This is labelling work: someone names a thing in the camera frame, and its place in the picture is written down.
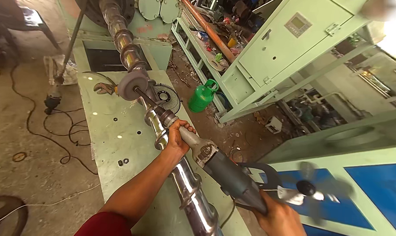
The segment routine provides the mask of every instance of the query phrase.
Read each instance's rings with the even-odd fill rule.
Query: hand
[[[273,200],[263,190],[260,190],[260,194],[266,203],[268,213],[262,215],[256,209],[252,212],[268,236],[306,236],[297,212],[289,205]]]
[[[170,155],[174,155],[178,162],[189,150],[188,144],[186,144],[180,136],[180,126],[185,127],[188,131],[193,132],[194,134],[197,133],[197,131],[187,121],[184,120],[178,119],[170,126],[169,142],[167,143],[164,151],[169,151]]]

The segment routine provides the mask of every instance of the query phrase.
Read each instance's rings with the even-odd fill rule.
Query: black knob
[[[306,196],[313,196],[316,193],[316,187],[307,180],[300,180],[296,184],[297,190]]]

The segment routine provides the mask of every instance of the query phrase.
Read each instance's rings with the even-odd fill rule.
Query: angle grinder
[[[140,96],[150,104],[157,115],[160,116],[161,123],[170,127],[179,119],[171,110],[165,110],[157,105],[143,91],[148,86],[148,76],[146,73],[133,71],[128,73],[118,85],[118,93],[125,100],[135,100]],[[179,128],[183,141],[192,150],[193,160],[206,171],[220,186],[226,195],[230,195],[238,203],[257,209],[262,214],[266,214],[267,208],[261,195],[258,185],[238,165],[236,165],[227,155],[220,150],[217,145],[209,140],[198,137],[185,127]]]

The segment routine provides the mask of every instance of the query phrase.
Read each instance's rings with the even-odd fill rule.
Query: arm
[[[266,215],[256,209],[252,212],[268,236],[306,236],[300,216],[289,205],[277,202],[263,190],[259,191],[268,208]]]
[[[187,121],[175,121],[170,126],[166,148],[143,171],[118,188],[99,212],[114,212],[124,216],[130,228],[139,221],[166,178],[189,150],[189,146],[180,137],[181,125],[196,133]]]

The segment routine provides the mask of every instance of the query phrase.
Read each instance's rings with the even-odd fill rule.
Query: orange pipe
[[[208,36],[214,41],[214,43],[219,47],[222,53],[227,57],[230,63],[236,59],[230,49],[224,44],[224,42],[220,39],[216,32],[208,25],[208,23],[202,18],[201,14],[195,10],[194,6],[188,0],[182,0],[183,4],[188,8],[189,12],[194,16],[194,18],[198,21],[201,27],[206,31]]]

